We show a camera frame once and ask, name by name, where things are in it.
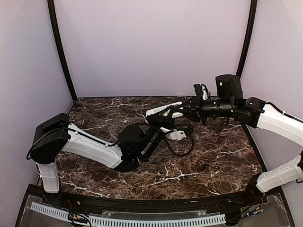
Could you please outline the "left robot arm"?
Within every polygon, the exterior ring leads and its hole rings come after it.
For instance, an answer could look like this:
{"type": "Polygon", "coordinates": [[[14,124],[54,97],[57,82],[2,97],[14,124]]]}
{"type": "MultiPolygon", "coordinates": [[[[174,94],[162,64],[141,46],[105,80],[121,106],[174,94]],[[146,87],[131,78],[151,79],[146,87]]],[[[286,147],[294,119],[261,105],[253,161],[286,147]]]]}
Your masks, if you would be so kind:
{"type": "Polygon", "coordinates": [[[116,142],[110,143],[86,133],[70,123],[67,114],[60,113],[36,127],[26,158],[37,164],[49,200],[63,206],[67,196],[60,191],[55,161],[59,152],[92,159],[118,172],[130,172],[148,161],[161,140],[172,131],[169,127],[177,116],[172,105],[161,107],[158,112],[149,110],[144,122],[147,131],[141,129],[141,123],[133,123],[119,133],[116,142]]]}

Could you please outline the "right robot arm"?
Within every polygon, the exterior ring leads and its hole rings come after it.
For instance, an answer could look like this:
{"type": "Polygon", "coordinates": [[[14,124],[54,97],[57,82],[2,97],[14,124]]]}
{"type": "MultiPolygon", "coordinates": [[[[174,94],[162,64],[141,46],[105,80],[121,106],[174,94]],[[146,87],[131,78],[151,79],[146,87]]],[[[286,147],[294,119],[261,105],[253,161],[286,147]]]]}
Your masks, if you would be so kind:
{"type": "MultiPolygon", "coordinates": [[[[215,78],[217,99],[203,99],[201,85],[194,86],[196,96],[174,107],[174,112],[199,122],[204,118],[228,117],[252,128],[278,134],[298,145],[303,144],[303,121],[273,103],[250,97],[243,98],[241,80],[236,75],[220,75],[215,78]]],[[[299,154],[279,167],[252,177],[242,194],[242,202],[252,205],[260,194],[303,177],[303,155],[299,154]]]]}

